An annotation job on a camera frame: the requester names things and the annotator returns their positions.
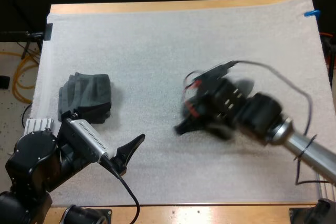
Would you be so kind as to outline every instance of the white towel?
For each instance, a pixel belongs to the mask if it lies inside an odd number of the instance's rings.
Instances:
[[[141,133],[145,142],[124,176],[141,204],[312,201],[315,185],[295,186],[294,156],[237,133],[222,141],[203,132],[177,136],[182,80],[230,60],[269,64],[312,95],[309,135],[336,151],[336,121],[311,0],[172,12],[54,15],[44,42],[32,116],[57,124],[58,90],[70,74],[107,73],[112,114],[94,125],[113,148]],[[233,79],[254,79],[254,93],[276,98],[303,131],[305,99],[264,69],[232,68]],[[303,166],[301,179],[315,178]],[[133,204],[123,186],[92,164],[52,192],[54,205]]]

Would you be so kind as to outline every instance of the table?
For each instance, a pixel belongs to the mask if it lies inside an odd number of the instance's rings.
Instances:
[[[279,3],[285,0],[209,0],[143,3],[98,3],[98,4],[60,4],[52,5],[53,14],[80,13],[124,13],[150,12],[182,9],[202,9],[236,7]],[[274,203],[269,204],[195,204],[178,206],[142,206],[137,223],[269,223],[287,224],[290,207],[312,207],[308,204]],[[112,208],[112,223],[129,223],[135,207],[116,206]],[[59,223],[65,208],[51,208],[45,223]]]

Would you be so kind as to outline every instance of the blue clip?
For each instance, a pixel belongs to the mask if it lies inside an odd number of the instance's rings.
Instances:
[[[305,17],[315,16],[316,20],[318,20],[321,16],[320,10],[311,10],[310,12],[305,13]]]

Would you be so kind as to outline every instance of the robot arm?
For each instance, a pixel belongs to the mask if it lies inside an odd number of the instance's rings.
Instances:
[[[127,163],[144,138],[138,136],[113,156],[77,114],[64,118],[57,137],[48,129],[23,136],[6,163],[12,187],[0,194],[1,223],[42,224],[52,203],[49,192],[91,163],[100,163],[123,182]]]
[[[240,130],[263,145],[283,145],[335,184],[336,155],[298,133],[276,100],[262,93],[248,98],[244,90],[225,78],[235,63],[217,66],[194,78],[196,95],[185,102],[184,120],[175,127],[177,134],[206,130],[228,138],[230,131]]]

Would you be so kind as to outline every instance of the floor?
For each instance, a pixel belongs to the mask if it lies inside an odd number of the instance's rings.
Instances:
[[[30,49],[38,51],[36,44],[31,44]],[[0,52],[16,52],[22,54],[23,48],[15,42],[0,42]],[[13,74],[20,61],[21,59],[18,56],[0,55],[0,75],[11,77],[9,89],[0,89],[0,152],[5,153],[11,153],[13,151],[15,143],[20,139],[24,131],[21,118],[28,104],[17,101],[12,94]],[[36,77],[37,68],[33,68],[27,70],[20,77],[19,81],[23,85],[28,86],[34,84]],[[34,89],[20,90],[20,93],[28,99],[33,99]],[[0,155],[0,164],[6,162],[1,160],[3,157],[3,155]],[[6,178],[8,177],[5,167],[0,167],[0,174],[4,174]]]

